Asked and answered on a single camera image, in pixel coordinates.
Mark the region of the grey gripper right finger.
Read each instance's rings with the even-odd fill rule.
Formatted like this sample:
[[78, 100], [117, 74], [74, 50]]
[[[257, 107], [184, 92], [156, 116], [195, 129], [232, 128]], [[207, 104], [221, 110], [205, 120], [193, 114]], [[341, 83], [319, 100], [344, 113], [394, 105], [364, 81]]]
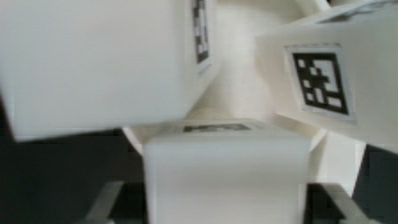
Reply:
[[342, 213], [342, 220], [339, 221], [339, 224], [381, 224], [365, 216], [341, 185], [323, 183], [321, 187]]

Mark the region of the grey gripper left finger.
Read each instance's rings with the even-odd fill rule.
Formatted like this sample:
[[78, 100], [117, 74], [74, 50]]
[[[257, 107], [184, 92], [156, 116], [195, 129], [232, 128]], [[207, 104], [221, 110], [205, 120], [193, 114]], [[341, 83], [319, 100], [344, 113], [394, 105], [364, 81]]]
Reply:
[[102, 185], [86, 215], [83, 219], [74, 222], [74, 224], [115, 224], [115, 221], [110, 218], [110, 213], [122, 185], [124, 185], [122, 181], [108, 182]]

